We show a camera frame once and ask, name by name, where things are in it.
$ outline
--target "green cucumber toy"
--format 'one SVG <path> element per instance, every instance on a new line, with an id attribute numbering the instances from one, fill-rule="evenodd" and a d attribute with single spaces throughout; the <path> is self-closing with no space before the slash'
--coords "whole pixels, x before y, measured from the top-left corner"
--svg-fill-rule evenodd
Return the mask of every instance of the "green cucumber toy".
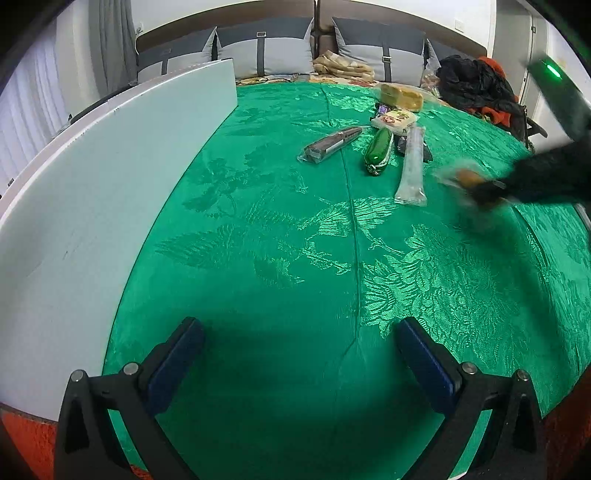
<path id="1" fill-rule="evenodd" d="M 373 176 L 380 175 L 388 166 L 394 134 L 386 127 L 380 128 L 368 146 L 363 162 Z"/>

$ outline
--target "light switch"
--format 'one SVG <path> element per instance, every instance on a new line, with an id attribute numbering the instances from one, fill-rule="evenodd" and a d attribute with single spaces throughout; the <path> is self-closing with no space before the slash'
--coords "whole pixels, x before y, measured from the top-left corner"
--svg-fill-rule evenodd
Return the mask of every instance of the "light switch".
<path id="1" fill-rule="evenodd" d="M 458 32 L 464 32 L 464 22 L 458 19 L 454 21 L 454 28 L 458 30 Z"/>

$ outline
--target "green patterned fabric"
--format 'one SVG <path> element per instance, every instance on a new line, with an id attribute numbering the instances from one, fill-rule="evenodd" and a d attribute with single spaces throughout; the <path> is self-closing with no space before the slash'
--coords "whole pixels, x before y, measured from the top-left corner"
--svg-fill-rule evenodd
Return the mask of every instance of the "green patterned fabric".
<path id="1" fill-rule="evenodd" d="M 433 177 L 458 158 L 507 171 L 526 154 L 509 134 L 451 108 L 420 113 L 427 207 L 394 203 L 402 157 L 366 172 L 372 129 L 319 165 L 296 160 L 369 125 L 374 102 L 361 87 L 239 88 L 139 253 L 105 373 L 186 316 L 204 323 L 205 352 L 158 418 L 201 479 L 402 477 L 442 421 L 395 348 L 402 317 L 487 373 L 528 370 L 543 414 L 591 359 L 591 258 L 574 209 L 474 218 Z M 117 431 L 139 463 L 120 420 Z"/>

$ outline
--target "wrapped bread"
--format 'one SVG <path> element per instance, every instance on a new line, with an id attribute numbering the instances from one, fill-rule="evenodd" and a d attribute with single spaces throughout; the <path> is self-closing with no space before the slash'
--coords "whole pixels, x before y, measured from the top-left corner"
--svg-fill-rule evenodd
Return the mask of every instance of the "wrapped bread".
<path id="1" fill-rule="evenodd" d="M 389 106 L 397 106 L 418 112 L 423 108 L 423 96 L 403 85 L 383 83 L 380 85 L 380 101 Z"/>

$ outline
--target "metal screw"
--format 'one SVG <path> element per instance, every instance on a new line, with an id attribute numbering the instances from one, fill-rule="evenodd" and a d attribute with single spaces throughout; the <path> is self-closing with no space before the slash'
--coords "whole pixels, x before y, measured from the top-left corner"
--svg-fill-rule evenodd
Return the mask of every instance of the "metal screw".
<path id="1" fill-rule="evenodd" d="M 520 380 L 523 380 L 524 382 L 527 382 L 531 377 L 528 372 L 526 372 L 525 370 L 522 370 L 520 368 L 517 371 L 517 378 L 519 378 Z"/>
<path id="2" fill-rule="evenodd" d="M 79 382 L 84 377 L 84 370 L 74 370 L 70 375 L 70 380 L 73 382 Z"/>
<path id="3" fill-rule="evenodd" d="M 467 374 L 474 375 L 476 372 L 478 372 L 478 367 L 472 362 L 464 362 L 462 363 L 462 370 L 464 370 L 464 372 Z"/>
<path id="4" fill-rule="evenodd" d="M 123 367 L 123 373 L 125 375 L 135 375 L 139 370 L 139 365 L 135 362 L 128 363 Z"/>

